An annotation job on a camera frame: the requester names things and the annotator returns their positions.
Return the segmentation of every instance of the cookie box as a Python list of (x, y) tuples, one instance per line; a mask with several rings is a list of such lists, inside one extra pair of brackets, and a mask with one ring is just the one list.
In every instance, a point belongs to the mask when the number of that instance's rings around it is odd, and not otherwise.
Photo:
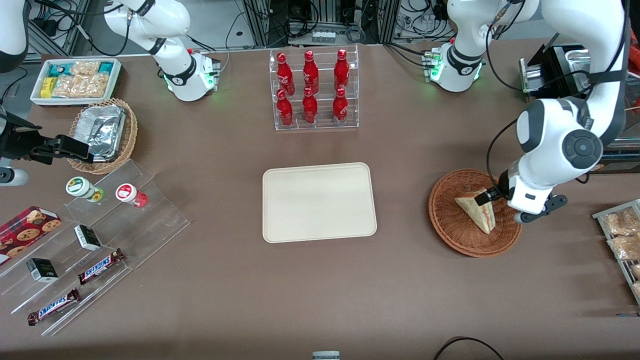
[(36, 206), (30, 206), (7, 223), (0, 225), (0, 265), (20, 254), (34, 242), (54, 231), (60, 217)]

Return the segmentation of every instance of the coca-cola bottle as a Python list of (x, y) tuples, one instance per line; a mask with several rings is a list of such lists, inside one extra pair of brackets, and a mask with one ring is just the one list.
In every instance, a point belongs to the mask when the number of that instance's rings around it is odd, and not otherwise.
[(347, 99), (344, 97), (344, 88), (340, 87), (335, 92), (333, 100), (333, 123), (342, 126), (347, 122)]
[(278, 89), (278, 102), (276, 102), (276, 107), (278, 108), (278, 115), (280, 116), (280, 121), (282, 126), (291, 127), (293, 126), (293, 108), (291, 107), (291, 102), (287, 99), (287, 94), (283, 89)]
[(315, 124), (318, 118), (318, 101), (310, 86), (305, 88), (305, 98), (302, 99), (302, 107), (305, 109), (305, 121), (307, 124)]
[(347, 51), (345, 49), (338, 50), (338, 61), (335, 62), (333, 76), (333, 87), (335, 87), (336, 91), (340, 87), (347, 88), (349, 85), (349, 63), (347, 62)]
[(317, 94), (320, 91), (318, 65), (314, 60), (314, 52), (311, 50), (305, 51), (305, 67), (302, 69), (302, 74), (305, 77), (305, 86), (309, 86), (314, 94)]
[(287, 92), (287, 95), (292, 96), (296, 93), (296, 86), (293, 85), (293, 71), (291, 71), (291, 67), (287, 63), (287, 56), (284, 53), (278, 53), (276, 59), (278, 59), (278, 82), (280, 87)]

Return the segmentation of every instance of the foil-wrapped food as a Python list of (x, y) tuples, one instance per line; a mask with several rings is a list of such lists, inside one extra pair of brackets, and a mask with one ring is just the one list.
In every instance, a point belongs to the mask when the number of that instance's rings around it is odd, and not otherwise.
[(93, 162), (111, 162), (118, 157), (127, 112), (121, 106), (107, 105), (83, 110), (73, 138), (89, 145)]

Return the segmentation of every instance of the wicker basket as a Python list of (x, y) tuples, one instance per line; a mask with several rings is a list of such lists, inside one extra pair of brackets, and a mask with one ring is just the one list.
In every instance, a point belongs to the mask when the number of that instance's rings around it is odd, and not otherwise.
[[(87, 164), (83, 163), (82, 161), (67, 159), (71, 166), (78, 171), (88, 172), (94, 175), (108, 174), (122, 166), (122, 164), (124, 164), (131, 157), (133, 148), (136, 145), (136, 135), (138, 135), (138, 121), (136, 120), (136, 114), (131, 111), (131, 108), (129, 107), (129, 105), (127, 105), (126, 102), (120, 99), (109, 99), (106, 101), (96, 102), (95, 104), (89, 105), (89, 107), (95, 108), (107, 105), (118, 105), (127, 111), (127, 117), (125, 118), (124, 122), (125, 127), (122, 131), (122, 140), (120, 141), (120, 148), (118, 149), (119, 155), (116, 160), (110, 163)], [(79, 118), (80, 114), (76, 116), (76, 120), (71, 125), (69, 136), (74, 135)]]
[(475, 258), (500, 255), (520, 237), (522, 225), (513, 218), (516, 210), (504, 199), (493, 202), (495, 228), (489, 234), (480, 230), (454, 200), (462, 193), (492, 186), (486, 172), (468, 168), (444, 175), (431, 189), (429, 217), (433, 227), (444, 242), (465, 255)]

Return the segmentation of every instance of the brown table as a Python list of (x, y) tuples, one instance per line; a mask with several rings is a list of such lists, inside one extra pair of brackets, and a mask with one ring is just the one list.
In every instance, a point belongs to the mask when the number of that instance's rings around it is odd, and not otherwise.
[[(494, 43), (501, 76), (517, 83), (517, 60), (541, 43)], [(275, 132), (267, 51), (233, 53), (220, 90), (193, 103), (167, 91), (150, 56), (121, 58), (118, 96), (140, 122), (133, 158), (193, 223), (53, 337), (0, 304), (0, 358), (275, 360), (336, 349), (345, 360), (430, 359), (467, 335), (506, 359), (637, 359), (640, 319), (613, 317), (637, 308), (590, 215), (640, 197), (638, 178), (558, 186), (569, 205), (525, 226), (509, 252), (462, 256), (434, 232), (429, 190), (446, 172), (484, 168), (488, 142), (524, 100), (488, 68), (450, 94), (382, 46), (359, 49), (361, 125), (340, 133)], [(33, 106), (29, 120), (55, 135), (77, 112)], [(496, 173), (522, 153), (514, 134), (494, 148)], [(352, 161), (371, 168), (374, 236), (262, 239), (264, 171)], [(32, 180), (0, 188), (0, 220), (70, 200), (63, 183), (78, 173), (65, 160), (19, 166)]]

